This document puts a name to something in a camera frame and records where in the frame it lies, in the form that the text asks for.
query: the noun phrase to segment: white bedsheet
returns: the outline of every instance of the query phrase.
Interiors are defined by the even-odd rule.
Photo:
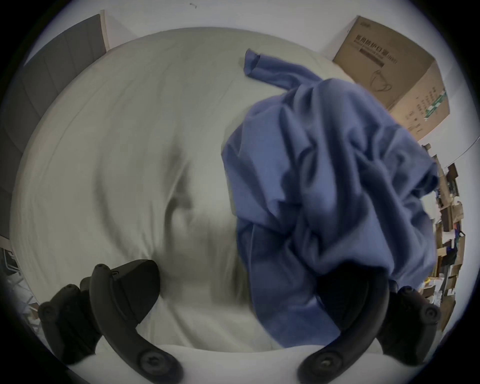
[[[191,28],[109,51],[55,100],[22,158],[12,202],[13,250],[40,302],[98,263],[151,258],[161,297],[137,328],[147,340],[278,347],[250,309],[220,157],[252,104],[283,92],[244,76],[248,48],[351,81],[282,39]]]

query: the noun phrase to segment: white wall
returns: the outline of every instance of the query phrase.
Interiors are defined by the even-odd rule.
[[[446,167],[480,134],[480,123],[461,70],[446,43],[423,15],[406,0],[76,0],[45,29],[32,56],[53,37],[101,9],[110,47],[158,31],[219,26],[262,32],[293,41],[332,59],[357,15],[385,24],[429,51],[438,61],[451,114],[421,140]],[[450,323],[468,301],[478,273],[480,237],[480,143],[456,161],[465,209],[464,266],[457,283],[457,305]]]

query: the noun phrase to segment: headboard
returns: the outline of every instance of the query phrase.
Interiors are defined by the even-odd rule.
[[[62,90],[108,50],[103,11],[47,43],[12,79],[0,107],[0,236],[10,238],[17,170],[36,125]]]

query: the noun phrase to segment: wire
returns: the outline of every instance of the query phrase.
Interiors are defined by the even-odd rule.
[[[448,164],[448,167],[451,166],[453,163],[455,163],[458,159],[460,159],[471,147],[473,147],[473,145],[475,145],[475,143],[478,140],[480,140],[480,135],[475,139],[475,141],[471,144],[471,146],[469,146],[465,151],[463,151],[463,153],[459,157],[457,157],[454,161]]]

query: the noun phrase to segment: blue shirt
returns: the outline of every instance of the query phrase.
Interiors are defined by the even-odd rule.
[[[420,197],[436,164],[365,89],[247,51],[247,76],[286,93],[256,103],[222,152],[255,313],[284,347],[339,330],[316,279],[352,261],[414,288],[436,262]]]

